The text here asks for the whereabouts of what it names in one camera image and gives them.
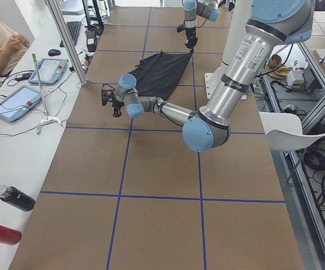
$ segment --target computer mouse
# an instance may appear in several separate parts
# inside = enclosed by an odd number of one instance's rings
[[[48,55],[49,56],[55,56],[55,55],[60,55],[61,51],[59,49],[50,49],[48,51]]]

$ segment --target black keyboard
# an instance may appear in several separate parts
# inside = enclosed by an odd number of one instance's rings
[[[82,23],[80,21],[69,21],[66,24],[68,31],[70,32],[73,44],[76,46]],[[63,41],[61,41],[60,47],[64,47]]]

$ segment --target tablet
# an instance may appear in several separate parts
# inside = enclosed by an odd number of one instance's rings
[[[38,90],[22,85],[0,102],[0,118],[14,122],[24,116],[41,100]]]
[[[38,63],[39,76],[42,84],[55,84],[67,67],[66,59],[43,58]],[[38,84],[37,73],[34,71],[28,79],[31,84]]]

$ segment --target white plastic chair seat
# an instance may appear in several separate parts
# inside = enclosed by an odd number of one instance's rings
[[[260,112],[260,118],[271,150],[304,149],[325,136],[325,133],[304,135],[300,118],[295,114]]]

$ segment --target white table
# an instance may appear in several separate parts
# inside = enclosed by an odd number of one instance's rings
[[[66,21],[81,21],[83,16],[66,16]],[[59,48],[60,36],[54,22],[46,21],[44,29],[35,39],[33,44],[27,50],[24,57],[15,67],[12,73],[22,70],[33,70],[32,53],[37,55],[37,59],[48,56],[48,51],[52,48],[61,50],[61,55],[54,58],[68,59],[65,48]],[[84,27],[81,27],[81,34],[76,45],[77,53],[86,50],[86,38],[84,35]],[[83,60],[84,52],[79,55]],[[63,77],[52,87],[57,87],[70,74],[66,69]],[[14,87],[9,87],[5,83],[0,88],[0,95],[9,95],[21,85],[28,84],[27,81],[20,82]],[[61,88],[67,93],[64,105],[57,115],[61,120],[67,120],[73,105],[76,101],[79,88],[79,80],[76,74],[64,83]],[[43,87],[45,95],[50,87]],[[54,93],[46,96],[46,104],[50,115],[55,115],[62,104],[65,95],[56,90]],[[38,104],[35,109],[43,111],[42,103]],[[38,125],[39,121],[44,118],[44,113],[39,111],[31,111],[22,119],[15,123],[7,123],[0,119],[0,133],[15,134]],[[6,137],[0,135],[0,185],[15,186],[31,197],[37,199],[41,190],[43,181],[48,172],[52,159],[54,157],[57,146],[63,135],[64,127],[53,123],[42,128],[40,135],[37,135],[37,129],[31,130],[16,137]],[[31,212],[23,212],[13,206],[6,204],[0,200],[0,225],[10,227],[24,232],[26,224],[29,220]],[[0,244],[0,270],[8,269],[18,244],[14,246]]]

